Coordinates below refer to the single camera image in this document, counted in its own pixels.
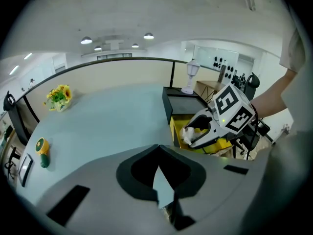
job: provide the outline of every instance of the human arm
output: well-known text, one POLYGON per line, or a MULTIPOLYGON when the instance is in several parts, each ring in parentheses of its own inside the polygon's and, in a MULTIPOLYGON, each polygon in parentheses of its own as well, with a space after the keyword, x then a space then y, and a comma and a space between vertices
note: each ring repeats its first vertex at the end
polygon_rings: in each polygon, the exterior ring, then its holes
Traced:
POLYGON ((251 101, 251 104, 258 112, 259 118, 265 118, 286 109, 280 95, 296 74, 292 70, 287 70, 286 74, 278 79, 266 92, 251 101))

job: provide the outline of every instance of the yellow flower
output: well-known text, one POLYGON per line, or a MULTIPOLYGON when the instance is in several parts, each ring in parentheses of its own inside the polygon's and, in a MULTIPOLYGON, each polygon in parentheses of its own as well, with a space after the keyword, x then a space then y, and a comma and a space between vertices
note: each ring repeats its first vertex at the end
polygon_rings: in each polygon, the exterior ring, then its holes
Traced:
POLYGON ((47 95, 47 98, 52 97, 52 91, 49 92, 49 94, 47 95))
POLYGON ((63 94, 65 96, 67 103, 68 103, 72 99, 72 92, 70 91, 68 85, 64 85, 63 94))
POLYGON ((59 91, 62 91, 62 90, 64 89, 64 86, 65 86, 65 85, 60 84, 57 89, 58 89, 59 91))

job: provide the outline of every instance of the flower bouquet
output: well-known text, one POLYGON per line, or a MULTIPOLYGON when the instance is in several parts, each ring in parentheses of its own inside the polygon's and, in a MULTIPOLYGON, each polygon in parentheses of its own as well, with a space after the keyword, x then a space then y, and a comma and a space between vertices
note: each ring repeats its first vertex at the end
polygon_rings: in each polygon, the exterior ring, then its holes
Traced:
POLYGON ((49 105, 50 111, 65 111, 71 103, 72 92, 68 85, 59 85, 56 89, 52 89, 47 95, 47 101, 44 105, 49 105))

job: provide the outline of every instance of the white ceiling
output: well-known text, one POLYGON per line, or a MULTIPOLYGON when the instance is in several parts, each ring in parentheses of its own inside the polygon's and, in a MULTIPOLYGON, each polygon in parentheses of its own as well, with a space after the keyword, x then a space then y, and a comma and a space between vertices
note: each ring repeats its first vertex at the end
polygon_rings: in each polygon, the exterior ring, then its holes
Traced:
MULTIPOLYGON (((120 49, 213 38, 275 52, 268 40, 281 37, 286 11, 280 0, 255 3, 256 11, 246 0, 32 0, 12 27, 0 59, 39 51, 87 54, 111 39, 124 40, 120 49), (144 40, 147 32, 155 39, 144 40), (94 43, 80 44, 85 36, 94 43)), ((13 63, 1 62, 0 72, 13 63)))

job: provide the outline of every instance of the yellow toy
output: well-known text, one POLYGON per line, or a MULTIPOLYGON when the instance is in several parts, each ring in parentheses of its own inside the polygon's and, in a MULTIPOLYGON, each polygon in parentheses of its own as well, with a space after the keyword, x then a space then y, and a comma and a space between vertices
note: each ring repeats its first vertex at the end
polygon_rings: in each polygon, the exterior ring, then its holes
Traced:
POLYGON ((40 138, 36 143, 36 153, 41 157, 41 167, 47 168, 49 166, 49 143, 44 138, 40 138))

